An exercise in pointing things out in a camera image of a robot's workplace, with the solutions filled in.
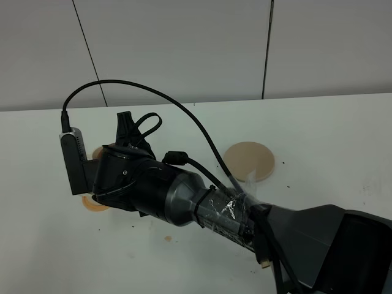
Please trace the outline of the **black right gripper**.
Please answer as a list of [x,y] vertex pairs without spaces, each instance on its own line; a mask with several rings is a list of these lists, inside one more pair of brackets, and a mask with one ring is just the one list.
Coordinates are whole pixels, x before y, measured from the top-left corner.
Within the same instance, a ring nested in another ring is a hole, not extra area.
[[155,160],[143,149],[125,148],[132,142],[134,125],[131,112],[117,114],[115,145],[102,147],[93,200],[163,221],[188,221],[189,201],[181,203],[190,195],[181,183],[187,172]]

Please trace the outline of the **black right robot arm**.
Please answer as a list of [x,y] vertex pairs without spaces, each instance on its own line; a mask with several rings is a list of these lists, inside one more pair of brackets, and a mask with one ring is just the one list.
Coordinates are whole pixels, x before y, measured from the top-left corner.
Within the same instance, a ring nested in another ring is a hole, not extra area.
[[195,222],[271,262],[278,293],[390,293],[391,221],[323,205],[291,210],[227,188],[184,152],[158,161],[140,121],[118,113],[93,187],[105,206],[175,226]]

